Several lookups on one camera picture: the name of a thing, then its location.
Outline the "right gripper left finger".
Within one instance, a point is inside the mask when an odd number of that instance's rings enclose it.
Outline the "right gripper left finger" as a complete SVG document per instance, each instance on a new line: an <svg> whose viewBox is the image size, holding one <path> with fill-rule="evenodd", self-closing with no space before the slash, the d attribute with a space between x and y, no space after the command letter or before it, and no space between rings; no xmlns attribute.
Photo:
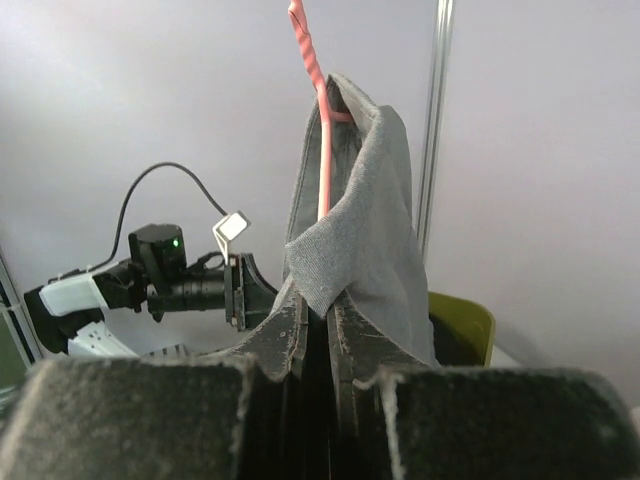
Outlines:
<svg viewBox="0 0 640 480"><path fill-rule="evenodd" d="M307 305L292 284L233 348L37 364L1 417L5 479L301 479Z"/></svg>

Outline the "green plastic basket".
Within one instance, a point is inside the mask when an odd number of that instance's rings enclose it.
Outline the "green plastic basket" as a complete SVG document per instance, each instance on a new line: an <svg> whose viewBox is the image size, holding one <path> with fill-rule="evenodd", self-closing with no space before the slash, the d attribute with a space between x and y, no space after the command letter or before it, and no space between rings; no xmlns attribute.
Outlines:
<svg viewBox="0 0 640 480"><path fill-rule="evenodd" d="M489 367L495 339L495 319L471 300L429 292L429 319L434 346L444 366Z"/></svg>

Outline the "pink hanger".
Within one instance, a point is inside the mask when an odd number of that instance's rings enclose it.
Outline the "pink hanger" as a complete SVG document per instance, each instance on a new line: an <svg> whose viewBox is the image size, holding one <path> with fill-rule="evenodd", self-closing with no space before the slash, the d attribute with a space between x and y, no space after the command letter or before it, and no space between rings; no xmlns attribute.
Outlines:
<svg viewBox="0 0 640 480"><path fill-rule="evenodd" d="M334 111L330 106L325 77L322 73L313 45L303 2L300 0L291 0L288 6L288 16L294 30L304 67L316 91L321 122L317 217L318 219L322 219L330 210L332 122L349 122L352 118L347 113Z"/></svg>

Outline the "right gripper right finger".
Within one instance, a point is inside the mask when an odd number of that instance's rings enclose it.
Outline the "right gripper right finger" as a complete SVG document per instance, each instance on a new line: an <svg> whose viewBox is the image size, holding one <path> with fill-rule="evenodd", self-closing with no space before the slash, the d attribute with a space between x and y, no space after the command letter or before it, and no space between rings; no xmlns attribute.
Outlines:
<svg viewBox="0 0 640 480"><path fill-rule="evenodd" d="M337 479L635 479L639 436L603 377L430 368L340 295L327 317Z"/></svg>

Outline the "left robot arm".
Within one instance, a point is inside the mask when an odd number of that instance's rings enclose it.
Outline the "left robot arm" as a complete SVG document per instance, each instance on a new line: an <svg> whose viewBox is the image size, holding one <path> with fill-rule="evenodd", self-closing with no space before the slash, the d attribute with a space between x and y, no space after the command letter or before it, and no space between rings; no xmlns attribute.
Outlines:
<svg viewBox="0 0 640 480"><path fill-rule="evenodd" d="M128 236L130 256L93 272L73 270L24 295L36 336L52 353L130 356L107 328L107 310L165 314L222 310L228 324L252 330L266 319L277 291L250 253L210 252L186 259L182 229L148 224Z"/></svg>

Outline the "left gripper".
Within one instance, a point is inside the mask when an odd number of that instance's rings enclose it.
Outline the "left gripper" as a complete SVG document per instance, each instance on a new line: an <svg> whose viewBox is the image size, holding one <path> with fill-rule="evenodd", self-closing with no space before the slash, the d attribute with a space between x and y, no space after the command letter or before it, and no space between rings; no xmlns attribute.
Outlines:
<svg viewBox="0 0 640 480"><path fill-rule="evenodd" d="M229 256L224 268L225 319L236 330L256 328L270 314L278 290L260 273L251 253Z"/></svg>

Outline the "grey shirt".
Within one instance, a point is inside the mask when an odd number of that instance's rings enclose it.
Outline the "grey shirt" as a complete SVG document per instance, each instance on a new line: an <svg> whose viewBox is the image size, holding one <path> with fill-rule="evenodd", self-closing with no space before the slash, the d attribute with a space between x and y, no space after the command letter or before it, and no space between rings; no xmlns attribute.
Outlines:
<svg viewBox="0 0 640 480"><path fill-rule="evenodd" d="M291 204L283 276L320 317L341 293L381 333L435 366L428 285L413 227L412 173L405 125L349 78L332 74L333 106L350 114L332 134L332 207L317 216L321 129L308 121Z"/></svg>

